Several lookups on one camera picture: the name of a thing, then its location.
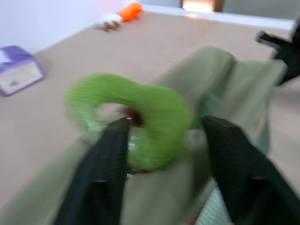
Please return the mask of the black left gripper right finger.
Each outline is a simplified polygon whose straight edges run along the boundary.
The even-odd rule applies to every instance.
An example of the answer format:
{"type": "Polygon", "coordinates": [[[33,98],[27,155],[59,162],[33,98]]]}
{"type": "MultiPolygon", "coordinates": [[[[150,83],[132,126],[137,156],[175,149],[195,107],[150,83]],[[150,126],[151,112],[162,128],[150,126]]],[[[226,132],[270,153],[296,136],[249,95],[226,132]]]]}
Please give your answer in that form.
{"type": "Polygon", "coordinates": [[[235,225],[298,225],[300,199],[240,127],[205,116],[213,175],[235,225]]]}

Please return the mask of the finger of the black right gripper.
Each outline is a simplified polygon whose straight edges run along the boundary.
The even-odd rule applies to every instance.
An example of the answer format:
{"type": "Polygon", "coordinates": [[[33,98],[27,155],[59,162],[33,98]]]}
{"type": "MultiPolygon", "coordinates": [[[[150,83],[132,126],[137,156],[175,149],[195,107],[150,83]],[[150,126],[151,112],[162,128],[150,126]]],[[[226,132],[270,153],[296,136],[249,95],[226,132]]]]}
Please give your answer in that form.
{"type": "Polygon", "coordinates": [[[255,41],[262,45],[272,47],[276,50],[280,50],[283,47],[287,47],[292,44],[290,41],[288,41],[286,39],[282,39],[280,37],[270,35],[263,30],[261,30],[257,33],[255,41]]]}

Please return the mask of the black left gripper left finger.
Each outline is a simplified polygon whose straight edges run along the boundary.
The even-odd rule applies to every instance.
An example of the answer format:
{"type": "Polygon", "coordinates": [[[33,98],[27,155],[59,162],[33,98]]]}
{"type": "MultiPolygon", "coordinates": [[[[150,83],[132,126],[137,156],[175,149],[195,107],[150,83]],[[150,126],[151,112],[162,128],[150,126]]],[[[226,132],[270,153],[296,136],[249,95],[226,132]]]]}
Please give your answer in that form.
{"type": "Polygon", "coordinates": [[[118,225],[128,170],[130,121],[107,125],[83,157],[54,220],[55,225],[118,225]]]}

